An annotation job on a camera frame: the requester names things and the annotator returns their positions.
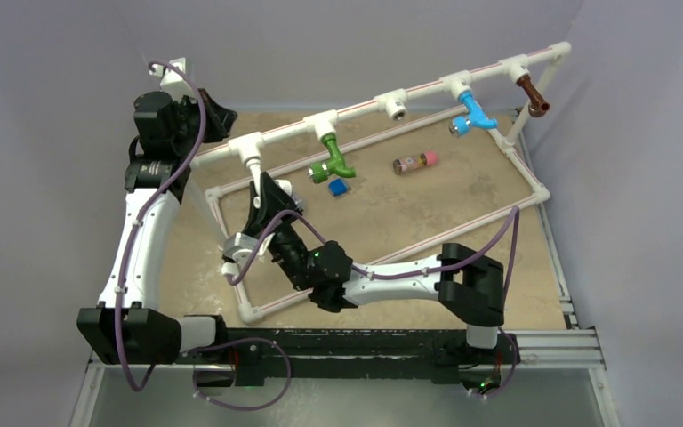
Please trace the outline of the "white water faucet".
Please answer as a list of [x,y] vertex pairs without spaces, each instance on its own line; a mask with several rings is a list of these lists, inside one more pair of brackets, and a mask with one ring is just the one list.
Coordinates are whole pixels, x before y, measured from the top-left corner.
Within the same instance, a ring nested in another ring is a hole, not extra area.
[[268,207],[271,203],[284,203],[293,199],[293,184],[288,180],[274,179],[263,171],[259,157],[249,157],[245,166],[252,176],[252,207]]

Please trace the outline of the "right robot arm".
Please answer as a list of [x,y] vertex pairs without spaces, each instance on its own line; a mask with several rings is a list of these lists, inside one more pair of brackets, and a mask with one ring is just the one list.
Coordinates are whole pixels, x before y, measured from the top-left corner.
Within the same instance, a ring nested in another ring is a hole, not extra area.
[[249,191],[251,207],[241,231],[247,242],[239,247],[247,255],[233,256],[239,272],[232,284],[244,278],[259,255],[269,253],[293,289],[308,292],[322,310],[338,313],[373,302],[435,301],[465,324],[463,348],[470,359],[484,362],[498,351],[510,274],[486,253],[506,234],[508,223],[478,251],[449,243],[440,254],[414,262],[359,264],[335,240],[323,239],[319,247],[307,248],[293,224],[309,228],[310,223],[267,173],[251,180]]

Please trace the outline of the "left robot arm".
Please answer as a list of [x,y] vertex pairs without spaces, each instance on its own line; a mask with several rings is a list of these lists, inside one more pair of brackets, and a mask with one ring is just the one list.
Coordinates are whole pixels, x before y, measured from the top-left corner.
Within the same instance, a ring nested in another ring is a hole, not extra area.
[[159,310],[159,278],[166,240],[178,213],[191,170],[176,175],[194,148],[199,126],[205,142],[229,136],[237,113],[199,91],[196,101],[165,92],[145,93],[134,103],[138,134],[128,149],[125,224],[114,266],[95,307],[82,308],[76,325],[100,361],[118,365],[168,365],[195,349],[206,363],[229,355],[229,339],[218,331],[218,315],[171,318]]

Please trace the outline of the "white pvc pipe frame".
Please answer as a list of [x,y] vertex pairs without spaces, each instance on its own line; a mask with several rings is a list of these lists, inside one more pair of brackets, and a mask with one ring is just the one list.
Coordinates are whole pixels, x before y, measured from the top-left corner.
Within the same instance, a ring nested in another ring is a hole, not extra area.
[[[458,103],[457,106],[451,109],[440,111],[431,116],[414,120],[407,124],[399,124],[396,127],[357,141],[339,145],[341,153],[345,156],[348,152],[362,149],[374,143],[420,129],[426,125],[435,124],[440,120],[445,120],[447,118],[453,120],[455,117],[464,116],[467,113],[467,110],[457,100],[458,96],[466,90],[471,90],[474,95],[471,88],[472,85],[488,78],[505,76],[508,77],[513,84],[516,84],[519,77],[529,73],[534,85],[543,95],[571,50],[571,44],[567,41],[562,41],[536,52],[515,55],[481,68],[458,71],[443,76],[433,82],[382,93],[369,101],[363,101],[343,109],[322,111],[304,117],[300,121],[279,126],[268,131],[253,132],[244,136],[238,136],[214,149],[208,149],[196,155],[193,165],[194,167],[204,167],[228,157],[239,157],[240,161],[245,165],[245,161],[249,157],[260,157],[261,149],[270,144],[279,143],[299,135],[311,133],[315,134],[317,138],[320,139],[328,133],[335,132],[340,123],[376,112],[383,112],[389,119],[400,122],[406,116],[406,104],[409,101],[414,101],[437,93],[450,93]],[[530,196],[515,203],[514,206],[518,209],[540,205],[550,198],[548,189],[534,175],[532,169],[524,162],[515,148],[520,133],[530,118],[527,111],[527,105],[528,100],[518,113],[518,118],[512,125],[508,134],[501,134],[497,128],[485,130],[494,139],[498,149],[515,166],[531,190]],[[318,161],[325,161],[328,158],[329,155],[326,151],[324,153],[318,153],[313,156],[296,160],[292,163],[281,165],[275,168],[274,171],[277,174],[284,174],[295,172],[302,168],[308,170],[308,167],[311,164]]]

